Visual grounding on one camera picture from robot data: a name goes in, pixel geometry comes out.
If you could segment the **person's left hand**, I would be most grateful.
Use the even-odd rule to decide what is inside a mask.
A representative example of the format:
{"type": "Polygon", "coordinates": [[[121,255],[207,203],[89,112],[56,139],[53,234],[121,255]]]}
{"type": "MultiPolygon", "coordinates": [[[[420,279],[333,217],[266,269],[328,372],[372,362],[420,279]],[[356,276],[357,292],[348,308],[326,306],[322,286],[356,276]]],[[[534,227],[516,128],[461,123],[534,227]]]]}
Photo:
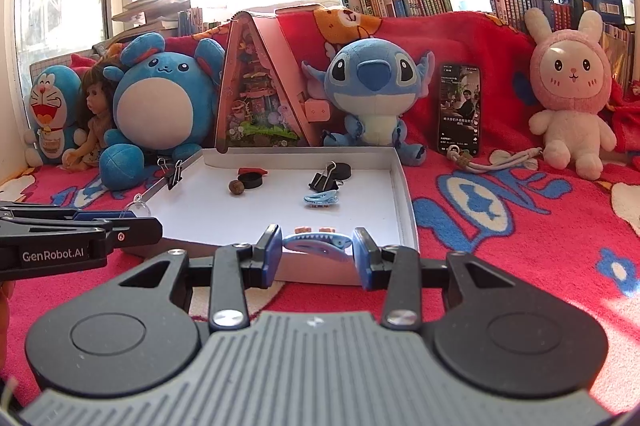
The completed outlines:
{"type": "Polygon", "coordinates": [[[6,364],[6,345],[8,344],[8,331],[10,325],[9,301],[15,289],[14,281],[1,283],[0,288],[0,368],[6,364]]]}

